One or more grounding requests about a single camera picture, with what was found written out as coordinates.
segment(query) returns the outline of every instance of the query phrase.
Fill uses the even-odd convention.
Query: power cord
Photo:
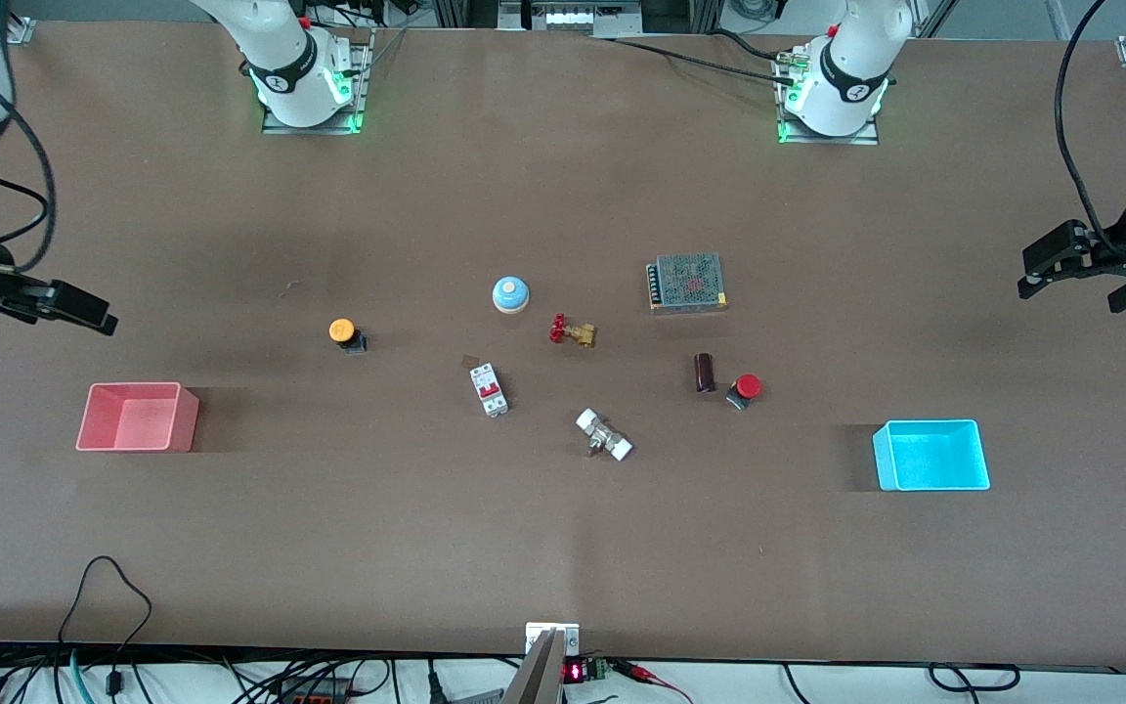
[[[958,678],[958,681],[962,683],[962,686],[951,686],[939,680],[939,678],[937,677],[938,669],[950,670],[950,672],[953,672],[953,676]],[[1016,665],[1002,665],[1002,667],[992,669],[1010,672],[1012,676],[1011,680],[1002,683],[1001,685],[992,685],[992,686],[973,685],[969,678],[965,676],[964,671],[962,671],[962,669],[958,668],[958,665],[955,663],[929,663],[929,678],[930,680],[932,680],[932,685],[941,687],[941,689],[946,692],[953,692],[955,694],[969,694],[973,704],[980,704],[981,692],[989,692],[989,693],[1010,692],[1015,689],[1016,686],[1019,686],[1019,680],[1024,677],[1022,674],[1019,672],[1019,668],[1016,667]]]
[[[789,663],[781,663],[781,667],[785,668],[785,677],[788,678],[789,687],[792,690],[794,690],[794,695],[798,698],[798,701],[801,701],[802,704],[811,704],[811,701],[805,698],[805,694],[802,694],[802,690],[796,685],[796,679],[794,678],[794,670],[789,668]]]
[[[724,71],[730,74],[743,75],[748,78],[757,78],[759,80],[767,80],[770,83],[778,83],[781,86],[793,86],[794,79],[788,77],[777,77],[772,74],[760,74],[757,71],[747,71],[745,69],[739,69],[736,66],[725,66],[723,63],[707,62],[706,59],[698,59],[696,56],[686,56],[685,54],[677,54],[676,52],[670,52],[667,48],[659,48],[658,46],[651,46],[649,44],[638,44],[635,41],[623,41],[623,39],[601,39],[608,41],[611,44],[618,44],[619,46],[632,46],[632,48],[640,48],[643,52],[651,52],[653,54],[659,54],[661,56],[667,56],[669,59],[679,59],[682,62],[697,63],[699,66],[706,66],[708,69],[715,69],[715,71]]]
[[[434,659],[428,659],[428,704],[450,704],[446,698],[446,692],[441,690],[441,680],[437,677],[437,668],[434,668]]]
[[[725,30],[725,28],[716,27],[714,30],[707,32],[707,35],[729,37],[729,39],[735,41],[738,46],[741,46],[743,52],[752,56],[763,59],[765,62],[774,62],[776,60],[776,53],[762,52],[762,50],[754,48],[743,36],[738,33]]]
[[[1076,32],[1071,33],[1071,39],[1067,41],[1066,52],[1063,52],[1063,63],[1058,65],[1058,80],[1054,83],[1054,134],[1058,139],[1058,152],[1063,155],[1063,163],[1067,167],[1067,175],[1071,175],[1072,182],[1076,184],[1076,193],[1080,195],[1080,204],[1085,207],[1085,215],[1089,217],[1089,226],[1092,231],[1098,234],[1098,240],[1107,249],[1111,250],[1111,253],[1116,257],[1126,260],[1126,252],[1121,252],[1120,249],[1116,248],[1114,242],[1109,240],[1107,235],[1107,229],[1102,228],[1100,219],[1098,219],[1098,211],[1093,208],[1093,202],[1089,197],[1089,189],[1085,187],[1085,179],[1081,177],[1080,169],[1076,168],[1076,161],[1071,157],[1071,149],[1067,148],[1067,134],[1063,130],[1063,86],[1067,81],[1067,66],[1071,63],[1071,57],[1076,53],[1076,44],[1080,43],[1081,35],[1085,34],[1085,27],[1089,26],[1089,19],[1093,18],[1093,15],[1098,14],[1100,7],[1106,3],[1107,0],[1096,0],[1091,8],[1085,11],[1085,16],[1080,19],[1080,24],[1076,26]]]
[[[142,621],[140,621],[137,627],[131,630],[129,635],[126,635],[124,638],[124,641],[120,641],[120,647],[116,648],[115,654],[111,654],[111,672],[108,674],[107,676],[107,695],[111,696],[111,704],[115,704],[115,696],[119,694],[120,686],[123,686],[123,678],[120,677],[120,674],[117,672],[116,669],[116,665],[118,665],[117,660],[119,660],[120,658],[120,652],[125,650],[126,645],[129,645],[129,641],[133,641],[134,636],[137,636],[140,630],[142,630],[143,626],[146,625],[146,621],[151,620],[151,614],[153,613],[153,611],[155,611],[155,605],[152,604],[151,598],[146,596],[146,592],[143,592],[141,589],[138,589],[137,585],[131,582],[128,576],[124,573],[124,569],[120,567],[120,562],[116,562],[114,558],[108,555],[99,555],[97,558],[93,558],[89,562],[86,562],[86,570],[81,571],[81,581],[80,583],[77,585],[77,596],[72,598],[72,605],[68,607],[68,614],[63,615],[63,623],[59,624],[59,633],[55,635],[55,642],[56,647],[63,645],[63,630],[68,627],[69,621],[72,620],[72,614],[75,614],[77,612],[77,605],[80,604],[81,592],[84,591],[86,589],[86,579],[88,579],[90,576],[90,569],[92,569],[93,565],[98,564],[98,562],[100,561],[110,562],[111,567],[115,567],[115,573],[120,576],[120,581],[124,582],[124,587],[128,587],[131,591],[137,594],[138,597],[142,597],[143,604],[146,605],[146,614],[142,616]],[[69,656],[69,661],[70,661],[70,667],[72,668],[72,677],[77,679],[78,692],[80,692],[81,698],[86,699],[86,704],[93,704],[92,701],[89,699],[89,693],[86,692],[84,683],[81,681],[80,669],[77,668],[75,649],[71,651],[71,654]],[[55,694],[56,695],[59,694],[57,658],[55,663]],[[62,698],[59,699],[59,704],[63,704]]]
[[[41,162],[41,178],[46,184],[46,204],[48,204],[48,213],[46,213],[46,228],[41,235],[41,243],[37,244],[37,250],[34,252],[33,257],[28,258],[27,262],[20,264],[17,267],[17,271],[26,273],[32,268],[36,267],[41,262],[41,259],[45,257],[46,252],[50,251],[50,242],[55,238],[55,173],[50,168],[50,157],[46,157],[46,151],[41,146],[41,140],[37,139],[36,133],[33,132],[32,126],[28,126],[26,119],[19,112],[12,106],[11,101],[6,99],[2,93],[0,93],[0,107],[3,108],[8,116],[19,126],[19,132],[24,133],[24,137],[28,140],[28,143],[33,146],[33,151],[37,154],[37,160]],[[59,689],[59,661],[55,661],[55,689]]]
[[[3,237],[0,237],[0,244],[3,244],[6,241],[12,241],[15,238],[33,231],[33,228],[43,223],[43,220],[45,220],[46,215],[50,214],[50,204],[46,204],[46,199],[41,195],[41,193],[37,193],[27,186],[19,186],[18,182],[0,178],[0,186],[17,193],[23,193],[24,196],[32,197],[41,206],[41,212],[37,213],[34,219],[28,220],[28,224],[26,224],[26,226],[19,226],[14,229],[14,231],[6,233]]]

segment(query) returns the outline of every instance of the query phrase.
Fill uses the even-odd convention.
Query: plug
[[[446,693],[441,690],[441,680],[437,677],[437,671],[428,672],[428,704],[450,704],[446,698]]]
[[[124,676],[117,670],[107,674],[107,696],[116,696],[124,692]]]

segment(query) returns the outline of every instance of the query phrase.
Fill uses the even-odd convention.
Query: cyan plastic bin
[[[872,436],[885,491],[983,491],[989,467],[969,419],[890,420]]]

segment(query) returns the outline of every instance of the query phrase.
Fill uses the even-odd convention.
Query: brown table surface
[[[663,45],[758,69],[725,41]],[[778,41],[763,39],[763,48]],[[1080,206],[1060,44],[913,41],[879,148],[781,145],[768,86],[574,35],[411,33],[358,137],[262,137],[217,26],[43,24],[14,48],[59,233],[37,269],[113,338],[0,315],[0,639],[53,638],[119,558],[144,641],[513,652],[529,620],[632,656],[1126,667],[1120,279],[1016,297]],[[1084,45],[1070,135],[1126,204],[1126,69]],[[0,175],[39,184],[26,143]],[[30,215],[0,190],[0,232]],[[19,241],[18,258],[35,240]],[[644,264],[723,257],[724,315]],[[497,313],[497,277],[531,286]],[[553,346],[554,313],[598,326]],[[370,353],[327,338],[348,315]],[[762,375],[738,413],[692,391]],[[512,410],[488,419],[464,355]],[[91,382],[202,398],[187,455],[78,454]],[[637,445],[586,458],[586,407]],[[886,419],[978,419],[992,490],[876,490]],[[100,569],[72,638],[119,641]]]

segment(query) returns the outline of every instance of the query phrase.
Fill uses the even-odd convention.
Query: wire
[[[1126,253],[1120,252],[1114,242],[1109,240],[1107,231],[1105,231],[1102,223],[1098,219],[1098,211],[1093,208],[1093,202],[1089,197],[1089,189],[1085,187],[1085,179],[1081,177],[1080,169],[1076,168],[1076,161],[1071,157],[1071,149],[1067,148],[1067,134],[1063,130],[1063,86],[1067,81],[1067,66],[1071,63],[1072,55],[1076,53],[1076,44],[1080,43],[1080,36],[1085,34],[1089,19],[1093,18],[1093,15],[1098,14],[1100,7],[1106,2],[1107,0],[1096,0],[1092,3],[1091,8],[1087,10],[1085,16],[1080,19],[1076,32],[1073,32],[1071,39],[1067,41],[1066,52],[1063,52],[1063,63],[1058,65],[1058,80],[1054,83],[1054,134],[1058,139],[1058,152],[1063,155],[1063,163],[1067,167],[1067,175],[1071,175],[1072,182],[1076,184],[1080,204],[1085,207],[1089,226],[1098,234],[1100,243],[1111,250],[1111,253],[1116,257],[1126,260]]]
[[[725,28],[716,27],[714,30],[707,32],[707,35],[729,37],[729,39],[735,41],[738,46],[741,46],[743,52],[747,54],[758,56],[759,59],[767,60],[768,62],[774,62],[776,60],[775,53],[762,52],[762,50],[754,48],[750,45],[750,43],[748,43],[748,41],[743,39],[741,35],[725,30]]]
[[[142,690],[143,699],[146,704],[155,704],[155,701],[151,699],[151,693],[146,692],[146,683],[142,681],[142,672],[137,671],[137,660],[129,657],[129,667],[133,668],[133,678],[137,680],[137,689]]]
[[[41,193],[37,193],[36,190],[28,188],[26,186],[19,186],[18,182],[0,178],[0,186],[3,188],[8,188],[10,190],[15,190],[17,193],[23,193],[23,195],[32,197],[34,200],[37,202],[38,205],[41,205],[41,212],[37,213],[34,219],[28,220],[28,224],[26,224],[26,226],[14,229],[14,231],[6,233],[3,237],[0,237],[0,244],[1,244],[5,241],[12,241],[15,240],[15,238],[18,238],[19,235],[28,231],[32,231],[33,228],[38,226],[41,222],[43,222],[43,220],[46,219],[46,214],[50,213],[50,204],[46,204],[46,199],[45,197],[41,196]]]
[[[652,685],[664,687],[664,689],[671,689],[672,692],[679,694],[680,696],[683,696],[685,701],[688,701],[689,704],[692,704],[692,696],[686,694],[685,690],[680,689],[680,687],[678,686],[671,685],[670,683],[667,681],[662,681],[661,678],[655,678],[655,681],[652,683]]]
[[[394,680],[394,704],[403,704],[403,695],[397,692],[397,660],[388,661],[388,674]]]
[[[425,18],[425,15],[420,15],[420,17],[418,18],[408,18],[404,19],[401,26],[395,27],[397,28],[397,34],[394,35],[393,39],[388,41],[388,44],[385,44],[385,48],[382,48],[379,54],[376,54],[375,56],[372,57],[372,62],[367,64],[367,71],[370,71],[372,66],[375,66],[377,63],[379,63],[381,59],[384,57],[384,55],[387,54],[394,47],[394,45],[396,45],[400,41],[402,41],[403,36],[406,35],[408,27],[411,27],[412,24],[419,23],[419,20],[422,18]]]
[[[72,681],[77,683],[77,694],[81,695],[81,701],[86,704],[93,704],[93,697],[90,696],[90,690],[86,689],[86,681],[81,678],[80,665],[77,665],[77,650],[72,648],[72,651],[68,654],[68,669],[72,671]]]
[[[238,669],[233,667],[233,663],[229,662],[229,656],[224,654],[223,649],[220,650],[220,659],[224,660],[224,667],[227,668],[229,672],[233,674],[233,678],[238,680],[238,687],[241,688],[241,694],[245,695],[247,701],[253,701],[250,699],[250,690],[247,689],[245,683],[241,681],[241,672],[239,672]]]
[[[790,689],[794,689],[794,695],[798,698],[798,701],[801,701],[802,704],[811,704],[811,701],[805,698],[805,694],[802,694],[802,690],[798,689],[796,679],[794,678],[794,670],[789,668],[789,663],[781,663],[781,667],[785,668],[785,677],[789,678],[789,687]]]
[[[43,178],[46,184],[46,202],[50,204],[50,213],[46,213],[46,229],[41,235],[41,243],[37,244],[36,252],[34,252],[33,257],[28,258],[27,262],[20,264],[19,267],[17,267],[17,271],[24,273],[30,270],[41,262],[41,259],[43,259],[46,252],[50,251],[51,241],[55,238],[55,173],[50,168],[50,157],[46,157],[45,149],[41,146],[41,140],[37,139],[37,135],[33,132],[32,126],[28,126],[24,116],[17,112],[11,101],[6,99],[2,93],[0,93],[0,107],[2,107],[9,116],[11,116],[11,119],[19,126],[19,132],[24,133],[24,137],[26,137],[28,143],[33,146],[33,151],[37,152],[37,161],[41,162],[41,178]]]
[[[142,616],[142,621],[138,621],[137,627],[131,630],[129,635],[124,636],[124,641],[120,641],[119,648],[116,648],[114,654],[111,654],[111,672],[115,674],[116,665],[119,665],[120,652],[124,650],[126,645],[129,645],[129,641],[133,641],[134,636],[137,636],[140,630],[142,630],[144,625],[146,625],[146,621],[151,620],[151,614],[153,613],[153,611],[155,611],[155,605],[152,604],[151,598],[146,596],[146,592],[138,589],[137,585],[131,582],[128,576],[124,573],[124,569],[120,567],[120,562],[116,562],[114,558],[108,555],[99,555],[97,558],[93,558],[89,562],[86,562],[86,570],[81,572],[81,581],[80,583],[77,585],[77,596],[72,598],[72,606],[68,607],[68,614],[63,615],[63,623],[59,624],[59,633],[55,635],[55,641],[57,642],[57,644],[63,645],[63,630],[68,627],[68,621],[71,621],[72,614],[77,612],[77,605],[80,604],[81,592],[84,591],[86,589],[86,579],[88,579],[90,576],[91,567],[97,564],[97,562],[99,561],[110,562],[111,567],[115,567],[115,573],[120,576],[120,581],[124,582],[124,587],[128,587],[131,591],[137,594],[138,597],[142,597],[143,604],[146,605],[146,614]],[[72,650],[72,658],[75,658],[75,649]],[[81,685],[80,672],[74,671],[72,674],[74,674],[74,677],[77,677],[78,685]],[[57,674],[56,674],[55,689],[56,690],[59,689]],[[111,701],[114,704],[115,695],[111,695]]]
[[[730,74],[738,74],[748,78],[757,78],[759,80],[769,80],[772,83],[778,83],[781,86],[793,86],[794,79],[788,77],[777,77],[772,74],[760,74],[757,71],[747,71],[745,69],[739,69],[736,66],[725,66],[723,63],[712,63],[707,62],[705,59],[697,59],[694,56],[686,56],[685,54],[677,54],[676,52],[669,52],[667,48],[659,48],[658,46],[651,46],[649,44],[637,44],[635,41],[622,41],[622,39],[602,39],[608,41],[611,44],[618,44],[620,46],[633,46],[634,48],[642,48],[643,52],[651,52],[654,54],[660,54],[662,56],[668,56],[670,59],[679,59],[682,62],[697,63],[699,66],[706,66],[708,69],[715,69],[715,71],[725,71]]]
[[[379,692],[381,687],[384,687],[385,683],[388,681],[388,660],[382,660],[382,663],[385,665],[385,677],[381,678],[381,681],[376,683],[376,686],[373,686],[372,689],[367,690],[354,689],[354,678],[359,676],[359,668],[361,668],[363,665],[366,663],[370,663],[370,660],[360,660],[359,663],[356,665],[356,667],[354,667],[354,672],[350,672],[350,696],[367,696],[369,694]]]
[[[939,678],[937,677],[938,668],[950,670],[950,672],[953,672],[953,676],[958,678],[958,681],[962,683],[962,686],[951,686],[939,680]],[[1016,665],[1001,665],[1001,667],[993,669],[1010,672],[1012,676],[1011,680],[1002,683],[1001,685],[992,685],[992,686],[973,685],[969,678],[967,678],[967,676],[965,676],[965,674],[962,672],[962,669],[958,669],[958,665],[955,663],[929,663],[929,678],[930,680],[932,680],[932,685],[941,687],[941,689],[946,692],[953,692],[955,694],[969,694],[973,704],[980,704],[978,693],[1010,692],[1015,689],[1016,686],[1019,686],[1019,680],[1024,677],[1022,672],[1019,671],[1019,667],[1016,667]]]

